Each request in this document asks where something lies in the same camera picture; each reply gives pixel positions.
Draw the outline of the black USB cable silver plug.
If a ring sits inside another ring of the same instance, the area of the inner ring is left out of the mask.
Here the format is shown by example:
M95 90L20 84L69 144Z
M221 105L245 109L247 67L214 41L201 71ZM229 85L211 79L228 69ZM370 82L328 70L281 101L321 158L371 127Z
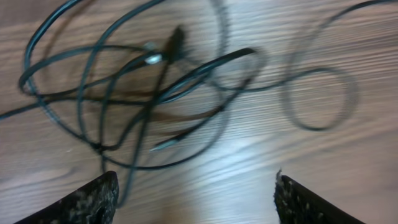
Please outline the black USB cable silver plug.
M387 4L391 3L393 0L372 0L372 1L365 1L361 2L359 4L355 4L351 7L348 7L347 9L342 10L341 12L335 14L334 16L331 16L330 18L326 19L324 22L322 22L311 34L306 36L304 39L302 39L301 44L299 45L299 48L297 51L293 52L289 56L289 61L287 64L286 71L284 72L282 78L278 81L275 82L271 85L267 86L262 86L258 88L249 88L249 84L254 80L254 77L258 75L259 69L256 68L256 70L248 76L247 79L245 79L242 84L238 87L227 87L220 85L216 81L212 81L211 84L219 91L232 91L233 94L230 95L229 98L227 98L222 104L220 104L217 109L215 109L208 117L206 117L201 123L198 123L197 125L191 127L190 129L186 130L185 132L167 139L165 141L162 141L158 144L156 144L152 149L154 151L158 150L163 150L167 147L170 147L186 137L188 137L191 133L195 132L197 129L200 129L202 126L204 126L207 122L209 122L211 119L213 119L214 116L216 116L218 113L221 113L225 110L227 110L228 106L237 98L239 95L243 93L254 93L254 92L260 92L260 91L267 91L271 90L273 88L278 88L280 87L281 90L281 100L282 100L282 109L286 115L286 117L292 122L292 124L296 125L297 127L308 130L308 131L327 131L329 129L333 129L336 126L340 125L344 120L348 119L352 112L354 111L356 104L358 102L358 86L353 79L353 77L347 75L345 72L342 72L341 70L337 70L335 68L330 68L330 67L317 67L317 68L312 68L312 69L307 69L307 70L302 70L300 72L297 71L297 66L299 63L302 61L302 57L306 54L308 51L308 48L312 45L312 42L315 41L318 36L328 27L332 25L335 21L338 19L341 19L343 16L355 11L359 10L365 7L370 7L374 6L377 4ZM299 78L303 78L309 75L313 75L315 73L330 73L332 75L336 75L342 84L344 84L345 87L345 101L343 104L343 107L341 111L338 113L337 117L332 120L329 124L326 126L321 126L321 127L316 127L316 126L309 126L303 122L296 116L296 111L294 109L294 104L292 103L292 97L290 94L290 86L291 83L294 80L297 80Z

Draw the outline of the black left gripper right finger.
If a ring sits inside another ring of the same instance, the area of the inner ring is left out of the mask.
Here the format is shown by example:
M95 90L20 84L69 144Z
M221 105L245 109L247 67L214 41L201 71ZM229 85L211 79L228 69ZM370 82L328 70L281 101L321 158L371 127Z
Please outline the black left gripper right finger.
M279 170L274 203L281 224L364 224Z

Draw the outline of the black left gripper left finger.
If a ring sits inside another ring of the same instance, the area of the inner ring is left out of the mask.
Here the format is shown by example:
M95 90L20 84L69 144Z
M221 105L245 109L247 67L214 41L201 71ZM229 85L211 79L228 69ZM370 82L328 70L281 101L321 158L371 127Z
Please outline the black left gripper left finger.
M16 224L111 224L118 197L117 173L107 171Z

